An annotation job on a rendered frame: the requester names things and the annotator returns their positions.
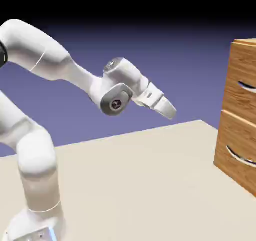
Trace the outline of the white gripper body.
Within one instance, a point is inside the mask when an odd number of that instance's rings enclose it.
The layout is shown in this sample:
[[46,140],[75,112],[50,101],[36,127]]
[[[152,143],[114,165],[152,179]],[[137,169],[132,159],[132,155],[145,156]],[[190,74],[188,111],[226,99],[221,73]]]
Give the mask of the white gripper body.
[[176,108],[165,96],[161,97],[153,110],[169,120],[173,119],[177,113]]

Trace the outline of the light wood cabinet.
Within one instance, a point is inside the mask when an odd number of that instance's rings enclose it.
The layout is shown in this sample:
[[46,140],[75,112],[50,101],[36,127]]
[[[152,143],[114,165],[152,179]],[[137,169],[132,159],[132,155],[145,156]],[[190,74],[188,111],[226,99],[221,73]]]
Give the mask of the light wood cabinet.
[[256,38],[230,45],[213,163],[256,197]]

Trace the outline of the large wood drawer front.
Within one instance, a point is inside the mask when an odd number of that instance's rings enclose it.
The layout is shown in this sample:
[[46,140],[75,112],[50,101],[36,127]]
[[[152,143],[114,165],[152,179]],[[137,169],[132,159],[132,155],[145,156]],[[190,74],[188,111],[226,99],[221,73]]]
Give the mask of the large wood drawer front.
[[256,93],[238,81],[256,87],[256,38],[231,43],[222,108],[256,124]]

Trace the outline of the small wood drawer front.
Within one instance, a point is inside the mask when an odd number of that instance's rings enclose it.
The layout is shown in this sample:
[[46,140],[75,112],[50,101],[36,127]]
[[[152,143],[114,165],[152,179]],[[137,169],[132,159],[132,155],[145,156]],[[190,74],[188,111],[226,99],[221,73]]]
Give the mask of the small wood drawer front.
[[214,155],[214,165],[256,197],[256,168],[233,158],[226,149],[256,161],[256,124],[222,110]]

